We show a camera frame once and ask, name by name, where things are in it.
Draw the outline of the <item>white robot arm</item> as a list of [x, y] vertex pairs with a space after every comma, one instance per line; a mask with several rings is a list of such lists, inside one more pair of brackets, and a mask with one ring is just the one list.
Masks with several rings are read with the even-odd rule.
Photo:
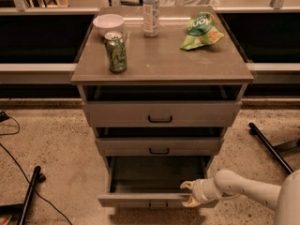
[[292, 172], [281, 186], [246, 179], [236, 172], [220, 170], [213, 178], [185, 181], [191, 191], [185, 207], [246, 196], [274, 210], [274, 225], [300, 225], [300, 171]]

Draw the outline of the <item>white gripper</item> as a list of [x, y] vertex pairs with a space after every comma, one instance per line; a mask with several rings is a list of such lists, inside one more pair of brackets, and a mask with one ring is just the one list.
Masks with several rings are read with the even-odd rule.
[[187, 208], [193, 208], [200, 204], [219, 200], [223, 195], [223, 192], [217, 188], [213, 178], [185, 181], [180, 185], [180, 188], [188, 188], [192, 191], [192, 195], [188, 198], [188, 200], [186, 202], [182, 202], [182, 205]]

